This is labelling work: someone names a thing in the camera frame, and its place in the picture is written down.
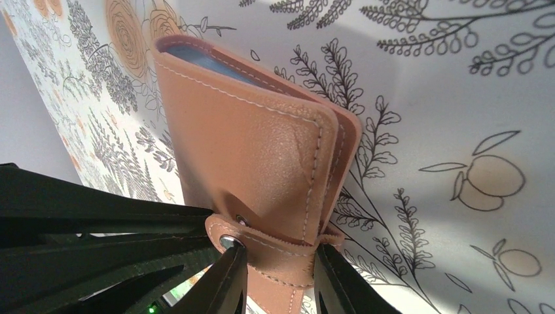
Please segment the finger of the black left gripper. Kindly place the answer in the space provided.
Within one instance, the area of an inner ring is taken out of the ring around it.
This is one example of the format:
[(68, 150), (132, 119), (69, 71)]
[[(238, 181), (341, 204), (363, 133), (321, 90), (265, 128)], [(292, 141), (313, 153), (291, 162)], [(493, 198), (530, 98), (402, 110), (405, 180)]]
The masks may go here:
[(48, 243), (48, 234), (193, 234), (212, 210), (135, 200), (1, 164), (1, 248)]
[(1, 251), (1, 312), (142, 313), (216, 262), (206, 236), (124, 235)]

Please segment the tan leather card holder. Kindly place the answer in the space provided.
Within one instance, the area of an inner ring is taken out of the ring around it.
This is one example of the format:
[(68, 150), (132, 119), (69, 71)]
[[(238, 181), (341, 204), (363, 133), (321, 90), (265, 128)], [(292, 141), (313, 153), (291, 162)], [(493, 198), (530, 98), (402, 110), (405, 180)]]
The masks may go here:
[(266, 313), (299, 313), (316, 248), (361, 140), (358, 116), (223, 48), (187, 35), (152, 52), (184, 201), (245, 245), (247, 295)]

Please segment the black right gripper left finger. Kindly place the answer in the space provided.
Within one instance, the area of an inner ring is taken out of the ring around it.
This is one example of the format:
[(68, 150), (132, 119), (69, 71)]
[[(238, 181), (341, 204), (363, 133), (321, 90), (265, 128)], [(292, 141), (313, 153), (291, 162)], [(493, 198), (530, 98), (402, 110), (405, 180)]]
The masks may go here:
[(247, 274), (245, 248), (241, 245), (230, 247), (169, 312), (245, 313)]

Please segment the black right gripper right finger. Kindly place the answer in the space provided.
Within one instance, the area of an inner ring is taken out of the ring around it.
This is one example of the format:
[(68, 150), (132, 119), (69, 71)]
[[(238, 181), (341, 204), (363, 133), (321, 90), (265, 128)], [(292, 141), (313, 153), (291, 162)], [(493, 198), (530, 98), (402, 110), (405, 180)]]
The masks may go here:
[(318, 313), (400, 313), (385, 301), (332, 245), (318, 246), (313, 278)]

